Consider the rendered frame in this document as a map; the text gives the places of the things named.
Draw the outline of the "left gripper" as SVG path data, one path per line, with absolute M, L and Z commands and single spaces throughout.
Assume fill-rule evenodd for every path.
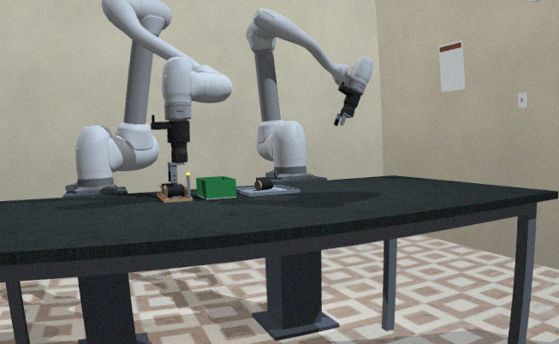
M 333 125 L 337 126 L 340 121 L 340 125 L 344 125 L 346 118 L 351 118 L 354 116 L 354 110 L 357 108 L 360 101 L 361 95 L 363 95 L 366 85 L 359 80 L 350 80 L 348 86 L 339 86 L 338 90 L 346 95 L 344 99 L 344 105 L 340 114 L 336 114 L 336 119 Z M 351 89 L 350 89 L 351 88 Z M 360 95 L 361 94 L 361 95 Z

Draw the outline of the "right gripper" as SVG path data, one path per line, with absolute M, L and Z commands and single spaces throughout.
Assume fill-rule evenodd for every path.
M 186 102 L 164 104 L 164 116 L 168 122 L 155 122 L 152 116 L 151 129 L 167 129 L 168 143 L 171 143 L 172 163 L 168 163 L 171 183 L 178 182 L 177 165 L 185 165 L 187 162 L 187 142 L 190 142 L 188 119 L 191 119 L 191 106 L 191 103 Z

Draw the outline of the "green open box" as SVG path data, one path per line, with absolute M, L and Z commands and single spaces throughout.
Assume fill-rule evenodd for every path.
M 203 199 L 236 198 L 236 179 L 226 176 L 196 178 L 197 195 Z

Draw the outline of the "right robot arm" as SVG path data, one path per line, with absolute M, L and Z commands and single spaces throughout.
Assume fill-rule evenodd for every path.
M 159 0 L 101 3 L 108 20 L 132 39 L 124 121 L 116 136 L 104 125 L 81 130 L 75 150 L 78 181 L 65 187 L 74 194 L 118 192 L 113 172 L 143 169 L 158 159 L 159 145 L 146 123 L 153 53 L 167 60 L 162 77 L 165 104 L 191 103 L 191 99 L 219 103 L 232 92 L 228 77 L 200 66 L 158 37 L 171 21 L 166 4 Z

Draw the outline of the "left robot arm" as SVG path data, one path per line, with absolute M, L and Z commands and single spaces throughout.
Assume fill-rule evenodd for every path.
M 281 122 L 273 50 L 276 37 L 306 48 L 332 74 L 339 86 L 350 80 L 365 85 L 372 76 L 373 61 L 361 56 L 351 67 L 335 64 L 318 43 L 293 22 L 278 13 L 259 9 L 248 26 L 246 36 L 254 52 L 262 122 L 258 125 L 256 148 L 259 155 L 274 162 L 266 178 L 277 180 L 314 178 L 306 172 L 306 136 L 298 122 Z

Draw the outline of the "tan battery holder board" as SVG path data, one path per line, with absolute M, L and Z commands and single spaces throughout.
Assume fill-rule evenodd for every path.
M 171 203 L 171 202 L 183 202 L 183 201 L 193 201 L 193 198 L 191 197 L 191 193 L 190 193 L 190 174 L 187 173 L 187 197 L 182 197 L 182 196 L 173 196 L 173 198 L 168 198 L 168 192 L 166 191 L 166 195 L 165 195 L 165 189 L 164 189 L 164 193 L 163 193 L 163 189 L 161 188 L 161 193 L 162 194 L 158 194 L 158 197 L 164 202 L 164 203 Z M 162 197 L 163 196 L 163 197 Z M 164 197 L 165 196 L 165 197 Z M 179 198 L 179 199 L 178 199 Z

